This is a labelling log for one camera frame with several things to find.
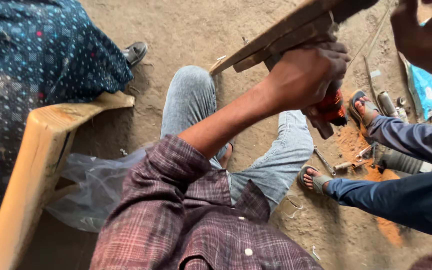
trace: person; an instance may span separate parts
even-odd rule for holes
[[[0,0],[0,206],[29,112],[124,90],[146,52],[120,50],[76,0]]]
[[[406,124],[398,118],[382,116],[361,90],[353,93],[349,108],[369,139],[432,163],[432,125]],[[340,205],[357,207],[432,235],[432,172],[382,182],[352,181],[332,179],[306,165],[297,178],[303,186]]]
[[[414,65],[432,73],[432,18],[423,26],[417,21],[416,0],[401,0],[392,15],[396,47]],[[361,91],[349,101],[351,113],[367,137],[387,147],[432,163],[432,126],[405,124],[379,115]],[[358,207],[371,214],[432,234],[432,172],[384,182],[350,181],[325,177],[314,168],[298,176],[304,186],[323,193],[341,205]],[[422,257],[412,270],[432,270],[432,254]]]
[[[417,1],[401,1],[405,14],[410,2]],[[345,60],[345,51],[337,49],[288,51],[261,83],[218,111],[209,75],[196,67],[178,71],[163,112],[164,138],[130,170],[121,204],[99,234],[91,268],[321,269],[267,219],[274,201],[284,196],[286,173],[294,175],[302,164],[291,155],[304,160],[312,151],[297,110],[324,97],[329,83],[344,76]],[[250,179],[220,169],[218,159],[231,149],[227,142],[274,114],[278,138],[248,169]],[[286,159],[275,166],[275,157]]]

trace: light blue jeans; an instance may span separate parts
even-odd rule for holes
[[[216,92],[209,73],[196,66],[176,72],[169,86],[163,111],[161,138],[177,135],[216,112]],[[214,169],[222,169],[218,160],[228,149],[224,146],[210,160]],[[271,211],[285,197],[301,167],[313,152],[313,139],[306,117],[299,110],[279,114],[278,137],[264,156],[248,169],[228,172],[231,200],[235,203],[251,179],[266,196]]]

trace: shirt sleeve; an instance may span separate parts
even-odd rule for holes
[[[99,234],[91,269],[154,269],[167,262],[183,227],[183,199],[190,183],[211,169],[183,139],[166,136],[123,182],[120,204]]]
[[[368,134],[384,146],[432,164],[432,125],[407,124],[379,115],[369,126]]]

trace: shirt button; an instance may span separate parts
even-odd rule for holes
[[[244,254],[246,254],[246,256],[252,256],[253,255],[253,251],[250,248],[247,248],[244,250]]]

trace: jeans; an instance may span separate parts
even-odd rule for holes
[[[432,163],[431,125],[378,116],[368,134],[387,147]],[[432,235],[432,172],[383,182],[337,178],[329,181],[326,193],[340,205]]]
[[[176,72],[169,86],[163,110],[161,138],[177,135],[216,112],[216,93],[209,73],[196,66]],[[213,169],[222,169],[218,160],[228,145],[222,147],[209,162]],[[279,114],[278,137],[271,148],[248,168],[228,172],[228,184],[233,204],[251,179],[266,196],[271,211],[285,197],[296,175],[313,152],[313,139],[306,117],[299,111]]]

